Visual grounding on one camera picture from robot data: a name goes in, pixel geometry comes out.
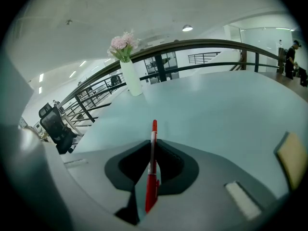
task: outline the linear ceiling light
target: linear ceiling light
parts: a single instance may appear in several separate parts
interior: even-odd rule
[[[42,81],[43,81],[43,77],[44,77],[44,74],[41,74],[41,75],[39,76],[39,82],[42,82]]]
[[[185,26],[183,26],[182,31],[188,32],[188,31],[191,31],[192,29],[193,29],[193,27],[191,25],[185,25]]]
[[[75,73],[76,73],[76,71],[74,71],[69,77],[72,77]]]
[[[79,67],[81,67],[86,61],[83,61],[82,64],[79,65]]]

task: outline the black shirt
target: black shirt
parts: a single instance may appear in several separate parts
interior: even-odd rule
[[[286,71],[293,71],[293,64],[290,62],[289,57],[292,58],[293,62],[294,62],[294,58],[295,58],[295,49],[293,47],[290,47],[288,52],[287,52],[287,56],[286,56],[286,61],[285,61],[285,70]]]

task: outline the vase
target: vase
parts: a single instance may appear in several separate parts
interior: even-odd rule
[[[132,96],[142,94],[141,82],[134,68],[134,64],[130,60],[128,63],[121,62],[121,69],[126,85]]]

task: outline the person in black clothing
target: person in black clothing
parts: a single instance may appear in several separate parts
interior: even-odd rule
[[[287,52],[286,62],[285,62],[285,76],[290,79],[293,79],[294,66],[297,67],[297,64],[294,62],[294,58],[295,58],[295,50],[297,50],[298,47],[301,46],[299,45],[297,40],[294,40],[293,45]]]

